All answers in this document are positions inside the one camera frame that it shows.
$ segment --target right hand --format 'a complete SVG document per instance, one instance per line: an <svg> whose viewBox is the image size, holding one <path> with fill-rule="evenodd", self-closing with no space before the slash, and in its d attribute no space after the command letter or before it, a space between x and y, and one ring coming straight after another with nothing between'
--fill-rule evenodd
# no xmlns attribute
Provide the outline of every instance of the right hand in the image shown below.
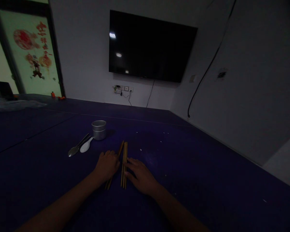
<svg viewBox="0 0 290 232"><path fill-rule="evenodd" d="M102 152L97 162L96 168L93 170L95 180L101 185L109 180L118 170L120 162L118 155L114 151Z"/></svg>
<svg viewBox="0 0 290 232"><path fill-rule="evenodd" d="M127 171L125 172L126 177L140 192L152 196L160 184L141 161L133 158L127 159L130 163L124 163L124 165L135 173L136 178Z"/></svg>

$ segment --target door frame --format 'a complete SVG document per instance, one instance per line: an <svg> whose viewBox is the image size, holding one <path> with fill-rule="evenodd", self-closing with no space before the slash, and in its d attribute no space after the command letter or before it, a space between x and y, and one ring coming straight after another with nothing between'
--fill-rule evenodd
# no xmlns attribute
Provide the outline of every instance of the door frame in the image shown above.
<svg viewBox="0 0 290 232"><path fill-rule="evenodd" d="M52 44L56 68L57 68L61 95L66 97L64 86L63 86L63 78L62 78L61 65L60 65L60 60L59 60L57 40L56 40L54 24L53 24L53 19L52 19L52 12L51 12L51 8L49 4L34 2L34 1L27 1L27 0L0 0L0 10L13 11L13 12L23 13L23 14L28 14L28 15L37 15L37 16L42 16L42 17L47 18L48 29L49 29L50 37L51 37L51 44ZM5 57L7 59L7 62L9 64L9 67L11 69L13 79L16 83L17 89L19 93L25 93L20 75L18 73L16 63L14 61L14 57L12 55L12 50L10 48L7 37L3 30L1 20L0 20L0 43L4 51Z"/></svg>

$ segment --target black cable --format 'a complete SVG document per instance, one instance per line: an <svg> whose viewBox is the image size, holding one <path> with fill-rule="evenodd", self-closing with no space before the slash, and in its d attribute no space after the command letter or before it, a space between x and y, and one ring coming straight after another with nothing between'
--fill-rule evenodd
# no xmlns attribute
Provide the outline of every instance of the black cable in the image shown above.
<svg viewBox="0 0 290 232"><path fill-rule="evenodd" d="M130 93L130 94L131 94L131 93ZM127 97L129 97L130 95L125 96L125 95L122 94L122 96L124 96L125 98L127 98Z"/></svg>
<svg viewBox="0 0 290 232"><path fill-rule="evenodd" d="M190 111L190 106L191 106L191 103L192 103L192 101L193 101L193 98L194 98L194 96L195 96L195 94L196 94L196 92L197 92L197 90L198 90L198 88L199 88L201 82L203 81L204 77L206 76L206 73L207 73L207 71L209 70L209 68L210 68L210 66L211 66L211 64L212 64L212 62L213 62L214 59L216 58L217 53L218 53L218 51L219 51L219 49L220 49L220 47L221 47L221 44L222 44L222 41L223 41L223 39L224 39L224 36L225 36L226 30L227 30L228 25L229 25L229 19L230 19L232 13L233 13L234 6L235 6L236 1L237 1L237 0L234 0L234 3L233 3L233 6L232 6L232 9L231 9L231 12L230 12L229 17L228 17L228 20L227 20L227 22L226 22L225 30L224 30L224 33L223 33L222 40L221 40L221 42L220 42L220 44L219 44L219 47L217 48L217 51L216 51L215 55L213 56L213 59L211 60L211 62L210 62L210 64L209 64L209 66L208 66L206 72L204 73L202 79L200 80L199 84L198 84L197 87L196 87L196 90L195 90L195 92L194 92L194 94L193 94L193 97L191 98L191 101L190 101L190 104L189 104L189 107L188 107L188 118L190 117L189 111Z"/></svg>
<svg viewBox="0 0 290 232"><path fill-rule="evenodd" d="M150 95L149 95L149 98L148 98L148 101L147 101L147 105L146 105L146 108L148 106L148 103L149 103L149 99L150 99L150 96L151 96L151 93L152 93L152 89L154 88L154 82L152 83L152 87L151 87L151 92L150 92Z"/></svg>
<svg viewBox="0 0 290 232"><path fill-rule="evenodd" d="M132 106L132 104L131 104L131 102L130 102L130 97L131 97L131 90L130 90L130 95L129 95L129 103L130 103L130 105Z"/></svg>
<svg viewBox="0 0 290 232"><path fill-rule="evenodd" d="M132 91L130 90L130 94L128 96L123 95L123 93L121 92L121 95L124 96L125 98L129 97L129 103L132 106L131 102L130 102L130 97L131 97L131 93Z"/></svg>

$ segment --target silver cup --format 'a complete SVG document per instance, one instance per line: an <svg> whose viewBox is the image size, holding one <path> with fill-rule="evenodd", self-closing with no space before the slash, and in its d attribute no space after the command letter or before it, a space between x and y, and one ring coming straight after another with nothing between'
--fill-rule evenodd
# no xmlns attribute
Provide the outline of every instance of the silver cup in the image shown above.
<svg viewBox="0 0 290 232"><path fill-rule="evenodd" d="M92 124L93 138L103 140L106 137L106 122L103 120L94 121Z"/></svg>

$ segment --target plastic spoon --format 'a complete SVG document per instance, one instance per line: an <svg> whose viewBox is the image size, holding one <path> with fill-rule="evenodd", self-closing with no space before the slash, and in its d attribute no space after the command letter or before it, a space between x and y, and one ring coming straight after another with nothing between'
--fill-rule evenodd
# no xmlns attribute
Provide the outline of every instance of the plastic spoon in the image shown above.
<svg viewBox="0 0 290 232"><path fill-rule="evenodd" d="M82 147L80 148L80 152L84 153L86 151L88 151L89 147L90 147L90 142L91 140L93 140L93 137L91 137L87 142L85 142Z"/></svg>

